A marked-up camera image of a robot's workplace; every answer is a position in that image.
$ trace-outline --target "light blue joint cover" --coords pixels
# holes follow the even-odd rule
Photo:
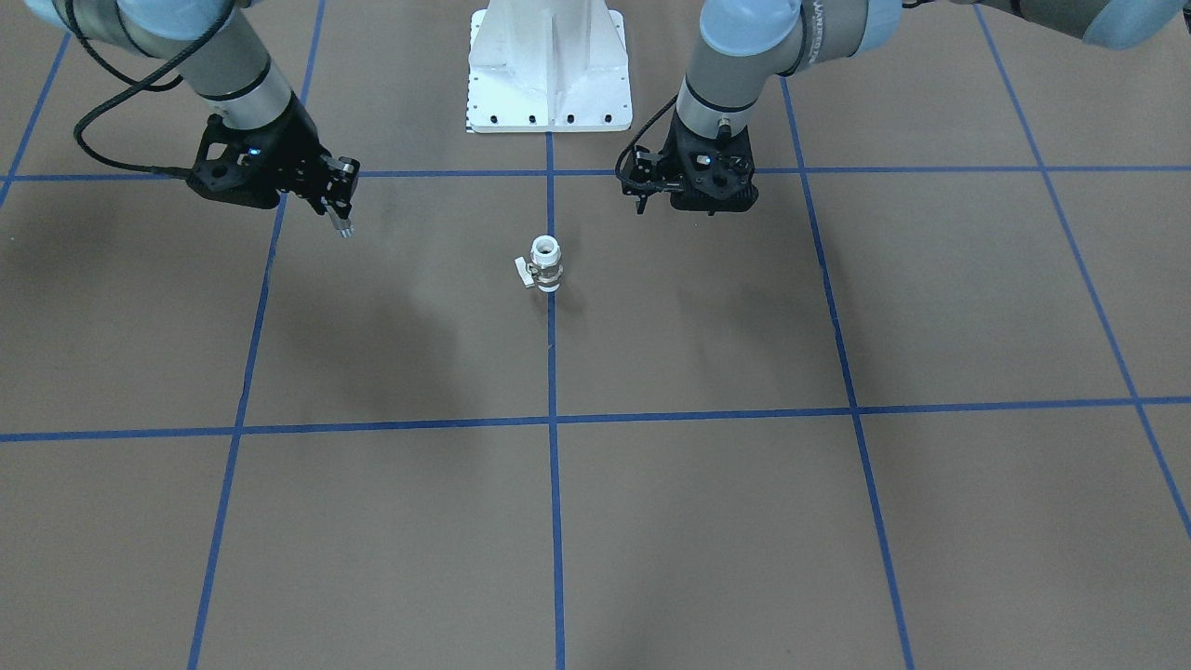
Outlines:
[[[225,1],[117,0],[117,4],[120,12],[142,29],[166,39],[189,42],[198,39],[216,23]]]
[[[707,0],[699,31],[709,46],[725,56],[756,56],[794,30],[803,0]]]
[[[54,0],[25,0],[25,6],[29,7],[30,12],[37,14],[37,18],[54,27],[68,30],[67,24],[62,23],[58,11],[54,8]]]
[[[1084,33],[1085,44],[1131,49],[1162,30],[1186,0],[1109,0]]]
[[[902,20],[902,0],[868,0],[868,18],[865,19],[865,37],[858,54],[877,49],[890,40]]]

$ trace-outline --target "brown floor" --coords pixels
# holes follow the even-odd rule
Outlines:
[[[0,666],[1186,668],[1181,21],[906,12],[769,82],[753,212],[636,217],[626,133],[463,132],[481,5],[249,11],[364,165],[347,240],[92,162],[119,86],[0,6]],[[635,127],[699,5],[612,2]]]

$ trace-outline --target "grid line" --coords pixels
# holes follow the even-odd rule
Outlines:
[[[1073,399],[1060,401],[1011,401],[986,403],[939,403],[919,406],[859,406],[861,415],[916,415],[990,412],[1064,411],[1081,408],[1191,406],[1191,396],[1154,396],[1134,399]],[[560,414],[559,426],[598,424],[651,424],[662,421],[747,421],[762,419],[807,419],[849,417],[852,408],[742,409],[678,413]],[[398,431],[445,431],[453,428],[503,428],[510,426],[549,426],[550,418],[505,417],[492,419],[428,419],[409,421],[368,421],[344,424],[276,424],[244,426],[243,436],[297,436],[319,433],[362,433]],[[112,431],[62,431],[36,433],[0,433],[0,445],[20,443],[64,443],[71,440],[143,440],[160,438],[231,437],[233,426],[189,428],[126,428]]]
[[[545,233],[554,236],[554,133],[545,133]],[[550,434],[550,521],[554,544],[554,665],[567,668],[566,591],[562,565],[562,491],[559,467],[557,315],[555,293],[547,294],[547,426]]]
[[[310,49],[306,56],[306,71],[303,80],[299,99],[303,104],[310,93],[311,79],[314,73],[314,61],[318,57],[318,42],[323,35],[323,17],[326,12],[326,0],[318,1],[318,12],[314,15],[314,27],[311,35]],[[202,635],[206,632],[207,613],[211,606],[211,595],[214,590],[216,571],[219,566],[219,550],[223,544],[223,531],[227,520],[227,506],[231,500],[232,483],[236,477],[236,462],[239,456],[239,445],[244,436],[244,418],[248,414],[249,396],[252,392],[252,374],[256,370],[256,355],[261,345],[261,331],[264,327],[264,312],[269,303],[269,289],[273,274],[273,263],[278,255],[278,240],[281,238],[281,227],[286,215],[286,203],[288,195],[282,195],[278,205],[278,213],[273,219],[273,234],[269,238],[269,252],[264,261],[264,273],[261,278],[261,293],[256,305],[256,318],[252,324],[252,338],[248,347],[248,361],[244,364],[244,386],[239,396],[239,405],[236,409],[236,425],[232,428],[231,445],[227,447],[227,463],[224,468],[223,486],[219,490],[219,507],[216,512],[214,528],[211,533],[211,549],[207,553],[207,566],[202,576],[202,591],[199,596],[198,613],[194,618],[194,635],[191,639],[191,653],[187,660],[187,670],[198,670],[199,657],[202,652]]]
[[[12,164],[8,165],[8,173],[5,175],[4,182],[0,183],[0,207],[4,207],[5,200],[8,199],[8,190],[15,180],[17,170],[20,169],[20,161],[25,157],[25,151],[29,149],[29,140],[33,137],[33,129],[37,127],[38,119],[42,118],[42,109],[45,108],[45,99],[50,95],[50,88],[54,87],[54,80],[58,76],[58,68],[62,67],[62,60],[66,57],[67,46],[69,45],[70,33],[68,32],[62,36],[62,43],[58,44],[58,52],[54,56],[50,71],[45,75],[45,83],[42,84],[42,92],[37,95],[33,111],[29,114],[25,132],[20,136],[20,144],[17,145],[17,152],[12,156]]]
[[[1174,509],[1178,512],[1178,515],[1183,521],[1183,530],[1186,533],[1187,539],[1191,540],[1191,516],[1187,515],[1187,508],[1183,502],[1183,496],[1179,493],[1178,484],[1174,482],[1174,475],[1171,472],[1170,465],[1166,463],[1166,457],[1162,455],[1162,447],[1159,445],[1158,437],[1154,434],[1154,428],[1149,424],[1149,417],[1146,414],[1146,407],[1140,402],[1137,387],[1133,381],[1133,376],[1129,374],[1129,367],[1125,364],[1124,355],[1121,352],[1121,346],[1117,343],[1116,334],[1112,331],[1112,325],[1109,321],[1108,311],[1104,308],[1104,303],[1100,301],[1100,296],[1096,292],[1096,283],[1092,281],[1092,275],[1087,269],[1087,263],[1084,262],[1084,255],[1079,250],[1079,243],[1075,239],[1075,233],[1071,227],[1071,221],[1067,219],[1067,213],[1062,207],[1062,201],[1059,199],[1059,192],[1054,187],[1054,180],[1050,179],[1049,169],[1047,168],[1046,161],[1042,158],[1042,151],[1039,149],[1037,142],[1034,137],[1034,131],[1030,130],[1029,120],[1025,118],[1025,111],[1022,107],[1021,100],[1017,98],[1017,92],[1014,89],[1012,82],[1009,80],[1009,70],[1005,69],[1005,63],[1000,58],[1000,52],[997,50],[997,43],[992,37],[992,31],[989,30],[989,24],[984,19],[984,13],[980,11],[980,6],[973,5],[972,11],[975,12],[977,20],[980,23],[980,30],[984,31],[985,40],[989,43],[989,50],[992,52],[992,57],[997,63],[997,70],[1000,73],[1000,79],[1005,84],[1005,90],[1009,93],[1009,98],[1014,104],[1014,109],[1017,112],[1017,118],[1022,124],[1022,130],[1025,132],[1025,139],[1029,142],[1030,151],[1034,152],[1034,159],[1037,161],[1040,173],[1046,182],[1047,192],[1050,194],[1050,201],[1054,203],[1055,213],[1059,217],[1059,223],[1062,225],[1064,234],[1067,237],[1067,244],[1071,246],[1072,255],[1075,258],[1075,264],[1079,267],[1079,273],[1084,278],[1084,286],[1087,288],[1092,305],[1096,307],[1096,314],[1100,319],[1100,325],[1104,328],[1104,337],[1108,338],[1109,346],[1112,349],[1112,356],[1116,358],[1117,367],[1121,370],[1121,377],[1124,380],[1125,388],[1129,390],[1129,397],[1133,400],[1134,408],[1137,412],[1137,419],[1141,420],[1141,426],[1146,432],[1146,439],[1149,442],[1149,449],[1153,451],[1154,459],[1158,462],[1158,468],[1161,471],[1162,480],[1166,482],[1166,488],[1170,491],[1172,502],[1174,503]]]
[[[373,169],[361,170],[361,179],[426,179],[449,176],[547,176],[544,169]]]
[[[794,144],[794,155],[798,158],[800,177],[803,183],[803,196],[806,199],[806,217],[810,220],[811,234],[815,237],[815,253],[818,257],[819,268],[823,270],[823,292],[827,296],[828,311],[831,314],[831,326],[835,330],[835,345],[840,357],[840,371],[843,375],[843,386],[848,394],[848,414],[852,417],[852,427],[856,436],[856,449],[860,451],[860,465],[865,474],[865,487],[868,490],[868,505],[873,513],[873,526],[877,531],[877,541],[880,546],[881,563],[885,568],[885,582],[888,587],[890,602],[893,607],[893,618],[897,622],[898,639],[902,644],[902,659],[906,670],[913,670],[913,650],[910,645],[910,632],[905,624],[905,613],[902,609],[902,594],[897,586],[897,571],[893,568],[893,555],[890,551],[888,536],[885,532],[885,518],[881,513],[881,501],[877,491],[877,478],[873,475],[873,465],[868,458],[868,442],[865,438],[865,426],[861,421],[859,405],[856,403],[856,388],[852,380],[852,368],[848,365],[848,350],[844,346],[843,327],[840,324],[840,311],[836,308],[835,292],[831,289],[831,271],[828,268],[827,252],[823,249],[823,236],[819,231],[818,215],[815,211],[815,196],[811,193],[810,175],[807,175],[805,159],[803,156],[803,144],[798,136],[798,120],[794,117],[794,105],[790,96],[790,87],[786,80],[781,80],[781,95],[786,105],[786,117],[790,119],[790,136]]]

